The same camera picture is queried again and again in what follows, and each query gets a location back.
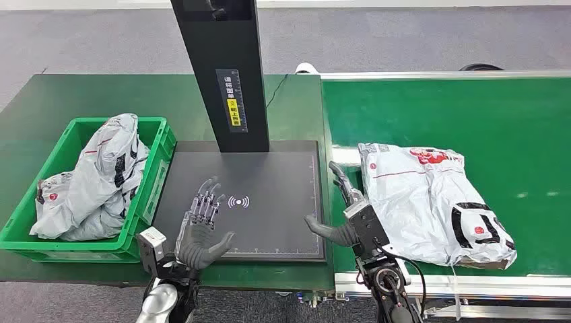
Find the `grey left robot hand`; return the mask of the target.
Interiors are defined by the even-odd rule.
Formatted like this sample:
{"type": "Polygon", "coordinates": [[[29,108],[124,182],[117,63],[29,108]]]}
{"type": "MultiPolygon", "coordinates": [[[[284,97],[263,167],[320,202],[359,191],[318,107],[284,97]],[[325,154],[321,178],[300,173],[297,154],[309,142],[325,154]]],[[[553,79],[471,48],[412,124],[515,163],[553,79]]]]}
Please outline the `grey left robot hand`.
{"type": "Polygon", "coordinates": [[[185,211],[179,235],[175,242],[177,261],[200,271],[221,258],[232,247],[234,231],[227,232],[214,244],[215,217],[224,204],[225,195],[218,195],[220,187],[217,176],[213,176],[199,187],[190,208],[185,211]]]}

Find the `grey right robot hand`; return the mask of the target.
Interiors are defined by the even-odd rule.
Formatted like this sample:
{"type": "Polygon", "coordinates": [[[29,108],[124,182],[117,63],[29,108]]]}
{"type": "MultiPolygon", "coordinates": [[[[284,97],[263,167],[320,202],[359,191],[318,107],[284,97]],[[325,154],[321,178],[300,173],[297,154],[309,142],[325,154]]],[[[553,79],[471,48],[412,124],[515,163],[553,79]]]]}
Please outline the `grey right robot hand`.
{"type": "MultiPolygon", "coordinates": [[[[330,161],[329,169],[335,175],[333,183],[341,191],[341,196],[347,208],[364,200],[362,192],[353,187],[338,163],[330,161]]],[[[311,232],[339,246],[352,247],[359,242],[355,229],[350,223],[332,227],[319,223],[312,215],[305,216],[304,220],[311,232]]]]}

